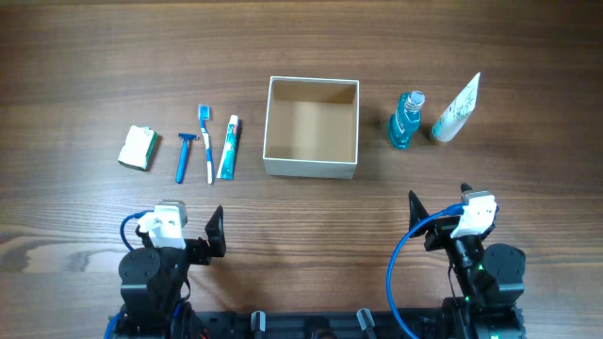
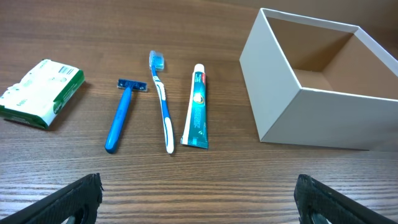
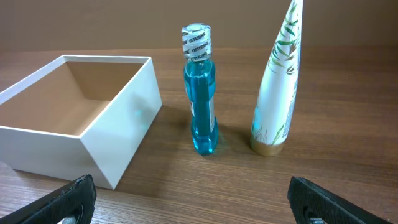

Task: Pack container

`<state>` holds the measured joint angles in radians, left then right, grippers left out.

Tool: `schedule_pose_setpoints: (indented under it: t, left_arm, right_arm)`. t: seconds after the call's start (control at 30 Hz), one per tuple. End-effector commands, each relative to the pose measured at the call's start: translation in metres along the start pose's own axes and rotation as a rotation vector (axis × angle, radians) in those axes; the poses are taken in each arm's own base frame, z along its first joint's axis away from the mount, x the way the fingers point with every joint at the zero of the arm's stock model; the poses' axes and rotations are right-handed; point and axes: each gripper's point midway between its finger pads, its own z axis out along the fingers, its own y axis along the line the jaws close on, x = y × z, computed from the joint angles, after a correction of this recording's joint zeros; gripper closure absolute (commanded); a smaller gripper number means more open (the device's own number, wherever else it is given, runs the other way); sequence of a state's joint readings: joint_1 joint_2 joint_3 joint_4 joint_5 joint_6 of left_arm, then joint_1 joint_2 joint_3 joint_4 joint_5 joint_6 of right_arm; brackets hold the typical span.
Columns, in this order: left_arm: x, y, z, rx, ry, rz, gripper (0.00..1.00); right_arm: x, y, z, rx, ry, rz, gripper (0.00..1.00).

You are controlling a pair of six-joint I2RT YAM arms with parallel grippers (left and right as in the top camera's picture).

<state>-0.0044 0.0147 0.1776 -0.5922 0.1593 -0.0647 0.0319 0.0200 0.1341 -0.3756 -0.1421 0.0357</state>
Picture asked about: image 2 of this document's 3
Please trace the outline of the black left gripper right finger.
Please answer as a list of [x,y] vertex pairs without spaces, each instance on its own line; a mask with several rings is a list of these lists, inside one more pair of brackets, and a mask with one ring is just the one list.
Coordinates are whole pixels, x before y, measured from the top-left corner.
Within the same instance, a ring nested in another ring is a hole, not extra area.
[[306,174],[300,174],[294,199],[301,224],[397,224]]

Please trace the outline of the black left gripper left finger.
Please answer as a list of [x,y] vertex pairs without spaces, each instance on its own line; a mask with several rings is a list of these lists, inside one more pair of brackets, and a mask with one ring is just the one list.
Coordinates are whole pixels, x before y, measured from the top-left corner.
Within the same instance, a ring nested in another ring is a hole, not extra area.
[[99,173],[88,174],[36,203],[1,220],[1,223],[94,224],[103,200]]

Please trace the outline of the blue disposable razor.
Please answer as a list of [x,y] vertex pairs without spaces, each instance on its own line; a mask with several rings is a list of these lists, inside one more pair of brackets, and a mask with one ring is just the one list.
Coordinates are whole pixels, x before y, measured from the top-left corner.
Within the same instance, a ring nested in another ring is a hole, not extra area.
[[110,154],[115,153],[118,148],[119,137],[123,129],[124,120],[129,109],[133,91],[147,91],[147,83],[135,80],[119,79],[117,87],[124,91],[104,145],[106,152]]

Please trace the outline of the green white soap pack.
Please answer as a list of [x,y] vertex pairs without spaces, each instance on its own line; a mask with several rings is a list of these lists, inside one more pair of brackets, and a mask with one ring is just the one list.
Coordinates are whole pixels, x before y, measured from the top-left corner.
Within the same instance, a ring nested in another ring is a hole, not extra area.
[[1,117],[48,129],[85,81],[83,70],[43,59],[1,96]]

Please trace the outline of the teal toothpaste tube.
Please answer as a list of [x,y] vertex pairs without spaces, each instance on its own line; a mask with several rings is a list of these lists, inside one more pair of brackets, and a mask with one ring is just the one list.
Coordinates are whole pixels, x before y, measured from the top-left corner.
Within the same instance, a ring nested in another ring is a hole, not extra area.
[[192,73],[192,85],[187,117],[180,143],[186,146],[208,149],[206,120],[206,74],[203,64],[196,64]]

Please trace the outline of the blue white toothbrush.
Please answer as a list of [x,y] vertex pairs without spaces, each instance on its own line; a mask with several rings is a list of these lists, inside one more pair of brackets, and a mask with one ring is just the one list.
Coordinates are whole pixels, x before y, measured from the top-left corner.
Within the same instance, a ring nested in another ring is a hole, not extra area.
[[149,67],[152,73],[152,79],[154,81],[154,85],[156,87],[160,101],[162,123],[164,129],[164,137],[165,137],[165,148],[168,154],[173,154],[175,150],[174,132],[172,128],[169,109],[167,106],[165,87],[157,74],[157,72],[162,71],[165,67],[164,56],[160,52],[151,50],[149,54]]

